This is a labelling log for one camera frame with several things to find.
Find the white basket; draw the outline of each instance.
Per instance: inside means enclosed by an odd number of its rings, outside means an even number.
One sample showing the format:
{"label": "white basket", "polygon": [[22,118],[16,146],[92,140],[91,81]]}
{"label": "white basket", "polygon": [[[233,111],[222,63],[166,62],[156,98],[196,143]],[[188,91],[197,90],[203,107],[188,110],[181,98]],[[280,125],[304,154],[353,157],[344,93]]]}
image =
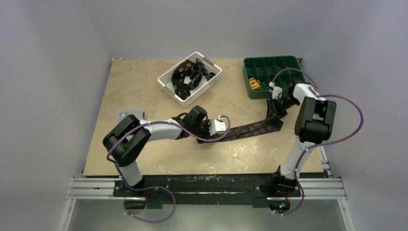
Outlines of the white basket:
{"label": "white basket", "polygon": [[[191,90],[190,93],[191,95],[185,99],[182,100],[178,95],[175,94],[173,84],[171,83],[171,76],[173,74],[173,71],[184,61],[190,60],[195,62],[196,59],[199,59],[204,65],[205,69],[207,69],[208,72],[214,72],[216,75],[210,79],[210,81],[207,81],[205,78],[201,79],[200,84],[194,89]],[[212,87],[215,83],[219,81],[219,78],[221,77],[221,72],[222,69],[219,68],[219,66],[215,65],[212,61],[208,60],[205,58],[202,54],[199,52],[194,52],[187,58],[185,58],[183,61],[175,65],[173,68],[168,70],[166,73],[164,73],[162,76],[160,76],[157,81],[162,85],[163,89],[173,97],[178,103],[181,104],[183,107],[187,107],[190,105],[192,102],[194,102],[198,97],[200,97],[204,92],[206,92],[210,87]]]}

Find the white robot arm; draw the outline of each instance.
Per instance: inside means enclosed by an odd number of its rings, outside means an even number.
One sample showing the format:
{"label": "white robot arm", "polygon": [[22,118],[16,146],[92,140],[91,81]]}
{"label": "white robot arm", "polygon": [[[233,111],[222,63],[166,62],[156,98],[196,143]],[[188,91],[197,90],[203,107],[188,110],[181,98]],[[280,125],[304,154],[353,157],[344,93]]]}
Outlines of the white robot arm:
{"label": "white robot arm", "polygon": [[138,120],[134,115],[128,115],[103,139],[103,145],[109,151],[127,132],[141,124],[149,124],[124,139],[112,151],[112,157],[129,185],[134,186],[142,180],[136,158],[147,142],[189,137],[188,133],[170,123],[178,124],[192,134],[205,139],[227,130],[220,117],[207,119],[207,112],[199,106],[192,108],[183,118],[179,115],[164,121],[167,123],[157,124],[154,121]]}
{"label": "white robot arm", "polygon": [[280,119],[287,114],[287,108],[295,104],[301,106],[294,128],[295,144],[288,158],[279,166],[274,179],[268,185],[273,191],[291,192],[296,186],[295,172],[299,177],[303,165],[314,148],[306,150],[297,165],[301,153],[307,147],[329,139],[336,112],[336,102],[319,97],[311,84],[296,79],[291,81],[287,91],[283,91],[274,83],[269,84],[269,91],[272,92],[272,98],[268,99],[269,119]]}

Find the yellow object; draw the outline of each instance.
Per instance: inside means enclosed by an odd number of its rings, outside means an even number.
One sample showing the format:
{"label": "yellow object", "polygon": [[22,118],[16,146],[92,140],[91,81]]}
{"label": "yellow object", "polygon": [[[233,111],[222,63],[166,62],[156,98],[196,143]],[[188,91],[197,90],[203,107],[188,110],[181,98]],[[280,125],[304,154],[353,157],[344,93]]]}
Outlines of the yellow object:
{"label": "yellow object", "polygon": [[259,85],[259,80],[256,80],[255,78],[250,78],[249,79],[249,84],[251,84],[251,89],[254,91],[259,91],[261,90],[261,85]]}

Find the green tray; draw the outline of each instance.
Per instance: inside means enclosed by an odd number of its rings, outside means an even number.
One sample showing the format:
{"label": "green tray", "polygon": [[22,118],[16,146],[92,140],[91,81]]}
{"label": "green tray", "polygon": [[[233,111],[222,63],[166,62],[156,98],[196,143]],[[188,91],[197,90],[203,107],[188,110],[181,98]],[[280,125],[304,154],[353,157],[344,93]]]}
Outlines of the green tray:
{"label": "green tray", "polygon": [[[256,57],[246,58],[243,60],[243,76],[245,78],[246,90],[251,99],[263,99],[272,97],[272,93],[268,91],[268,84],[273,77],[282,69],[292,67],[300,69],[299,62],[294,56],[275,56],[275,57]],[[279,74],[275,80],[275,84],[283,90],[287,89],[287,82],[293,77],[298,77],[302,81],[305,80],[303,74],[297,71],[287,70]],[[249,79],[255,78],[259,80],[261,90],[254,91],[251,89]]]}

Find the patterned strap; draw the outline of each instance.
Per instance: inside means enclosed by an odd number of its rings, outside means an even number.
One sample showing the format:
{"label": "patterned strap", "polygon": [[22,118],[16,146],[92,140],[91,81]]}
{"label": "patterned strap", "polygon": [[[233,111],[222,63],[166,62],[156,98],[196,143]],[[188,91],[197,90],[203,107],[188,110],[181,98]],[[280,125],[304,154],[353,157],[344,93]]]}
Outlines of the patterned strap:
{"label": "patterned strap", "polygon": [[[262,134],[267,134],[275,131],[280,131],[282,129],[283,122],[280,120],[274,120],[269,123],[265,122],[265,120],[255,122],[252,124],[242,125],[235,128],[230,128],[228,134],[220,141],[231,141],[251,136],[258,136]],[[222,136],[222,134],[216,134],[215,138]]]}

